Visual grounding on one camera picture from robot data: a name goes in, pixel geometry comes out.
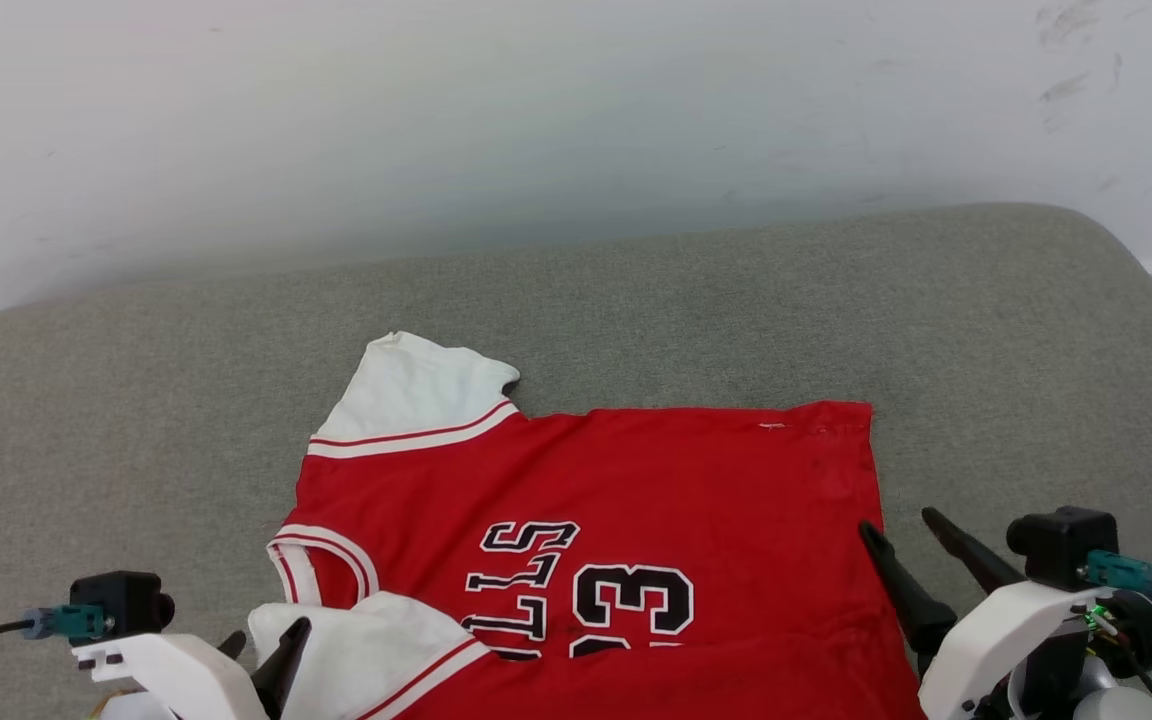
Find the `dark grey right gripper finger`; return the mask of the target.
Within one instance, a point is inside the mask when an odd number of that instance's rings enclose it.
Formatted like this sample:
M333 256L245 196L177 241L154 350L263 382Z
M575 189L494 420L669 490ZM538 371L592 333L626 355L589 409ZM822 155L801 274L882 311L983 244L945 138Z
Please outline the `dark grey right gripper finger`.
M942 511L934 507L924 507L922 520L948 555L955 558L972 574L975 583L984 593L992 594L998 588L1026 579L1025 575L1016 570L1009 561L998 556L986 544L952 523Z
M863 520L858 525L858 533L884 593L896 612L905 643L916 657L937 655L946 635L957 624L955 611L946 602L934 600L918 579L905 570L882 530Z

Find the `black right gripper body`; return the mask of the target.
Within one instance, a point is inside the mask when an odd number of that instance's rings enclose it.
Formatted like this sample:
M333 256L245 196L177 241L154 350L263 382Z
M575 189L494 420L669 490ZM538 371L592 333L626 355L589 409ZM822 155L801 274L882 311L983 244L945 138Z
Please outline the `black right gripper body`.
M1073 615L975 705L975 720L1152 720L1152 602L1115 591Z

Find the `red and white basketball jersey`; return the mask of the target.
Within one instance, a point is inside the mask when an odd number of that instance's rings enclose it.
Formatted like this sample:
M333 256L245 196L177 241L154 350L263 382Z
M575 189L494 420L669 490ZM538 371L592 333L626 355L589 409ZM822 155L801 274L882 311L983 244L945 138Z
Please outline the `red and white basketball jersey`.
M861 524L867 404L521 414L397 332L311 437L268 553L285 720L925 720Z

